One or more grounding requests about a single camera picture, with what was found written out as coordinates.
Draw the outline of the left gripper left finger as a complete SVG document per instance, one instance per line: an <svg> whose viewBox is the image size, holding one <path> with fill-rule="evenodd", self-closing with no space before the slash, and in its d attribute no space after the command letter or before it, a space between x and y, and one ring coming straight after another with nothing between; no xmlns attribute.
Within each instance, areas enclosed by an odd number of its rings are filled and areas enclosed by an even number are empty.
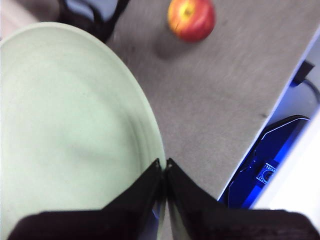
<svg viewBox="0 0 320 240"><path fill-rule="evenodd" d="M163 173L158 159L99 210L46 211L23 217L10 240L137 240L159 223Z"/></svg>

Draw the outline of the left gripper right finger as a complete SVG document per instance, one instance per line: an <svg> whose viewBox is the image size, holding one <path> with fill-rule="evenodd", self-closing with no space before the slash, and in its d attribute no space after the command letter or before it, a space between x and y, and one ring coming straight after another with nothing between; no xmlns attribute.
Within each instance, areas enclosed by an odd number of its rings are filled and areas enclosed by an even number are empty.
<svg viewBox="0 0 320 240"><path fill-rule="evenodd" d="M165 177L192 240L318 240L319 232L303 214L286 210L228 208L199 187L172 159Z"/></svg>

